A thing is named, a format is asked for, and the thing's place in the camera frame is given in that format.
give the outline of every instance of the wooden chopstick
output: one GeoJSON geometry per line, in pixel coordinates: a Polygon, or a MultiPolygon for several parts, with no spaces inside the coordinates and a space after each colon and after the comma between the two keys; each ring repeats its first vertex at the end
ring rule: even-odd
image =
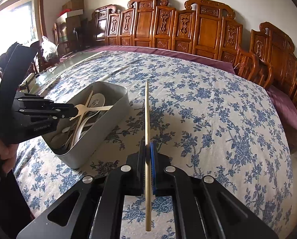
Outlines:
{"type": "MultiPolygon", "coordinates": [[[[89,102],[90,102],[90,100],[91,100],[92,95],[93,95],[93,91],[91,91],[89,97],[87,98],[87,102],[86,102],[85,106],[88,106],[88,104],[89,104],[89,102]]],[[[70,149],[74,146],[74,141],[75,141],[76,133],[78,132],[79,126],[81,125],[83,116],[84,116],[84,114],[81,114],[81,116],[80,116],[80,118],[79,118],[79,121],[78,121],[78,124],[77,124],[76,127],[75,127],[74,135],[73,135],[73,139],[72,139],[72,142],[71,142],[70,149]]]]}
{"type": "Polygon", "coordinates": [[[151,231],[152,225],[152,168],[151,168],[151,141],[149,122],[149,100],[148,81],[145,84],[145,227],[146,231],[151,231]]]}

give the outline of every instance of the glass tabletop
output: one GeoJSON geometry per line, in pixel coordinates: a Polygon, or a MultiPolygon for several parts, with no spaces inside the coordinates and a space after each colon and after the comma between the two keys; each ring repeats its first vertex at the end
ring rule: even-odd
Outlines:
{"type": "Polygon", "coordinates": [[[31,89],[30,93],[34,94],[40,86],[44,85],[46,82],[48,82],[52,77],[58,75],[65,69],[73,66],[74,64],[96,54],[96,52],[77,52],[76,54],[72,55],[71,57],[67,58],[62,63],[59,63],[58,65],[49,68],[45,70],[44,72],[40,73],[36,77],[36,84],[31,89]]]}

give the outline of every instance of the black device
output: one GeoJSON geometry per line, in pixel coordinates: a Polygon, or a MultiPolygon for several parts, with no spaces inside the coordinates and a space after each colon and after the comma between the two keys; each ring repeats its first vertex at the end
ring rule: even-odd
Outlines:
{"type": "Polygon", "coordinates": [[[6,145],[55,131],[59,119],[74,117],[78,112],[73,104],[58,104],[17,91],[36,52],[17,45],[0,83],[0,139],[6,145]]]}
{"type": "MultiPolygon", "coordinates": [[[[172,196],[177,239],[278,236],[211,176],[171,166],[151,143],[154,194],[172,196]]],[[[144,192],[145,145],[107,176],[85,176],[25,227],[17,239],[118,239],[124,196],[144,192]]]]}

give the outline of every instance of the human hand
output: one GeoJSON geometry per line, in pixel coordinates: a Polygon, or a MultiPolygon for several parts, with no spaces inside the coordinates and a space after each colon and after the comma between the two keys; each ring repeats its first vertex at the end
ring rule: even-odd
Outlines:
{"type": "Polygon", "coordinates": [[[15,166],[18,146],[19,144],[6,146],[0,140],[0,159],[6,160],[2,165],[2,170],[5,173],[10,172],[11,169],[15,166]]]}

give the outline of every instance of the blue floral tablecloth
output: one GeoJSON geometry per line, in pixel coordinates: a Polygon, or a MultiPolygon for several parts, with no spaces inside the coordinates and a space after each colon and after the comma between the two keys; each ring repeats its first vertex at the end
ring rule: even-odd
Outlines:
{"type": "MultiPolygon", "coordinates": [[[[263,88],[185,60],[100,52],[50,80],[40,93],[65,103],[99,79],[128,89],[130,112],[81,169],[67,167],[41,137],[19,146],[14,172],[35,216],[84,175],[106,175],[138,151],[149,80],[151,139],[158,152],[191,176],[212,175],[277,233],[287,227],[292,207],[290,153],[263,88]]],[[[171,198],[154,198],[152,209],[153,229],[146,232],[145,199],[126,197],[121,238],[175,238],[171,198]]]]}

